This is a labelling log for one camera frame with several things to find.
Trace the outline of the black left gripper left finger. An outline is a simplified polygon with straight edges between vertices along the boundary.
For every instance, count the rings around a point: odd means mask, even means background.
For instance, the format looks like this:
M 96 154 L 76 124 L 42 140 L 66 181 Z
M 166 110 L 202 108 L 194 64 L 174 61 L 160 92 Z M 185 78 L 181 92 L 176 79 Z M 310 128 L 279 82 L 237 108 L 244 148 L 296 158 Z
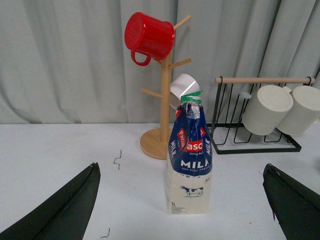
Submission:
M 92 163 L 33 211 L 0 233 L 2 240 L 82 240 L 101 172 Z

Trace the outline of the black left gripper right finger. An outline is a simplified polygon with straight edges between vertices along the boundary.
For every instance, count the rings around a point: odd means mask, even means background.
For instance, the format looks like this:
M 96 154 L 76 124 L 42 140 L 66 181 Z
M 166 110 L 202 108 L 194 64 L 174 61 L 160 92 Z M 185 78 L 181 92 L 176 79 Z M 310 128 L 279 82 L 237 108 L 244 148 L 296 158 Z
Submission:
M 286 239 L 320 238 L 319 194 L 270 163 L 263 171 L 263 188 Z

